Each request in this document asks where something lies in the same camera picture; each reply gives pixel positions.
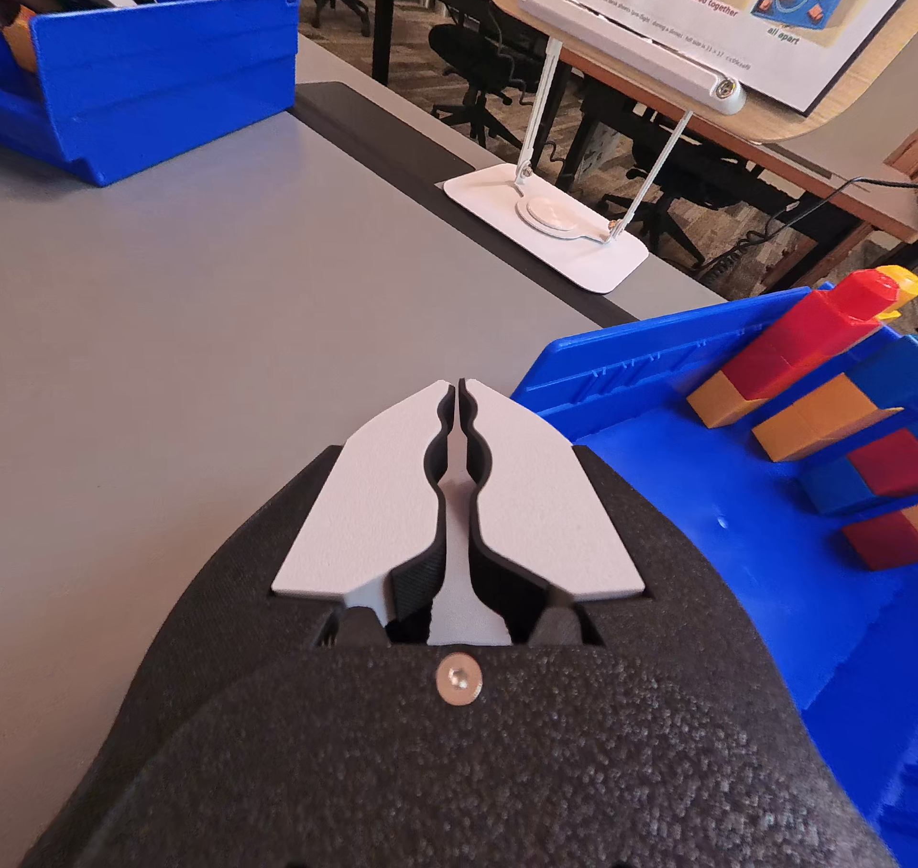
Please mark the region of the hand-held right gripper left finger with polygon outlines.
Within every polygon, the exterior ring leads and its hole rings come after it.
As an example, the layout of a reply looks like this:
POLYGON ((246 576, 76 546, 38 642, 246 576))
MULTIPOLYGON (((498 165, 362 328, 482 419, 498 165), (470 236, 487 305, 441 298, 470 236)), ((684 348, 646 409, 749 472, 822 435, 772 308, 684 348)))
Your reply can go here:
POLYGON ((281 596, 372 610, 382 626, 430 626, 445 575, 445 498, 455 387, 436 380, 342 446, 271 585, 281 596))

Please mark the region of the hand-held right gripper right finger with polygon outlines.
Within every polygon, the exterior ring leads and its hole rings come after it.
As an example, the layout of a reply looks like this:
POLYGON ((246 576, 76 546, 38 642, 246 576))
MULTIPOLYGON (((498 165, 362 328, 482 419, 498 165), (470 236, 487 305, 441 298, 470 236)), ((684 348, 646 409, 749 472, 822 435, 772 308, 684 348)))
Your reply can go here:
POLYGON ((528 640, 546 608, 637 597, 645 581, 572 443, 479 380, 458 387, 476 597, 511 640, 528 640))

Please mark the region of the blue plastic bin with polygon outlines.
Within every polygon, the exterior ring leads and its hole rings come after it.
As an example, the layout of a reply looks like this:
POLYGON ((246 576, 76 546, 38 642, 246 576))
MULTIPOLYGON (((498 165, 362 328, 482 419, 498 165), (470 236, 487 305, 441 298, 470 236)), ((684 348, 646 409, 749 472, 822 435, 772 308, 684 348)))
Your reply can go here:
POLYGON ((548 344, 512 398, 593 450, 668 517, 749 614, 823 759, 901 866, 916 866, 916 565, 871 571, 845 516, 799 486, 819 467, 916 424, 896 419, 803 461, 775 463, 751 430, 901 334, 884 328, 734 426, 708 429, 686 398, 808 294, 786 290, 548 344))
POLYGON ((292 107, 301 0, 156 1, 2 40, 2 147, 104 187, 292 107))

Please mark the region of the row of mega block towers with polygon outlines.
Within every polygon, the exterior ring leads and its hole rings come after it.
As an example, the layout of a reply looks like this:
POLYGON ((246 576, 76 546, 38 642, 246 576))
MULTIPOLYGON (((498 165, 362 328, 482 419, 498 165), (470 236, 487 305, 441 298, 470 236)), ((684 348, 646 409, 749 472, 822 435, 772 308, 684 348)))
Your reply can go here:
POLYGON ((813 290, 687 397, 706 427, 731 426, 844 357, 752 435, 769 460, 804 462, 798 482, 815 512, 855 517, 842 535, 872 571, 917 561, 916 335, 880 334, 916 293, 900 265, 813 290))

